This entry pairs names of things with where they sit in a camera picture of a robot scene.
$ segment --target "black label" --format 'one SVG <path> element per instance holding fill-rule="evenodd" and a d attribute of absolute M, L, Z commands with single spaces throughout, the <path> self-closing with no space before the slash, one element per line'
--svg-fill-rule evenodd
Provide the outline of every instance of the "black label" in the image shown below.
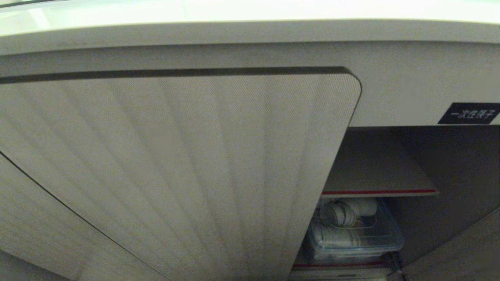
<path fill-rule="evenodd" d="M 500 112 L 500 103 L 454 102 L 439 124 L 489 124 Z"/>

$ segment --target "plastic container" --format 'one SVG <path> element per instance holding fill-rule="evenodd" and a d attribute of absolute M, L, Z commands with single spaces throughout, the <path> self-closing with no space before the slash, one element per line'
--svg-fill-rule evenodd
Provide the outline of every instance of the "plastic container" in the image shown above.
<path fill-rule="evenodd" d="M 358 218 L 352 227 L 325 226 L 316 211 L 307 230 L 304 255 L 310 264 L 362 264 L 401 250 L 405 240 L 384 202 L 374 216 Z"/>

